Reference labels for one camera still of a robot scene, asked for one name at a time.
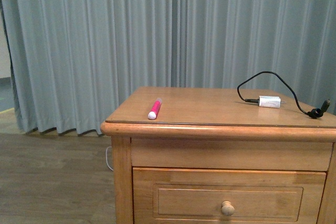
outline white cable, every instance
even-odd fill
[[[112,148],[112,146],[109,146],[109,147],[106,148],[106,151],[105,151],[106,164],[107,164],[107,166],[110,168],[110,170],[113,170],[113,169],[111,168],[111,166],[109,166],[109,162],[108,162],[108,159],[107,159],[107,151],[108,151],[109,148]]]

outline wooden knob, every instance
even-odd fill
[[[225,201],[222,203],[222,213],[225,216],[231,216],[235,213],[235,208],[231,205],[230,201]]]

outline wooden nightstand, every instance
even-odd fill
[[[233,89],[143,87],[102,123],[118,224],[336,224],[336,116],[311,119],[270,90],[241,93],[286,104],[260,108]],[[148,120],[157,98],[159,116]]]

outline drawer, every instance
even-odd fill
[[[134,223],[316,224],[324,181],[324,172],[135,167]]]
[[[332,143],[132,138],[132,166],[327,171]]]

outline marker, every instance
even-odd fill
[[[161,104],[162,104],[162,99],[161,98],[157,98],[157,100],[153,104],[151,112],[149,112],[149,114],[148,114],[148,119],[151,119],[151,120],[156,119],[156,117],[157,117],[157,115],[159,113]]]

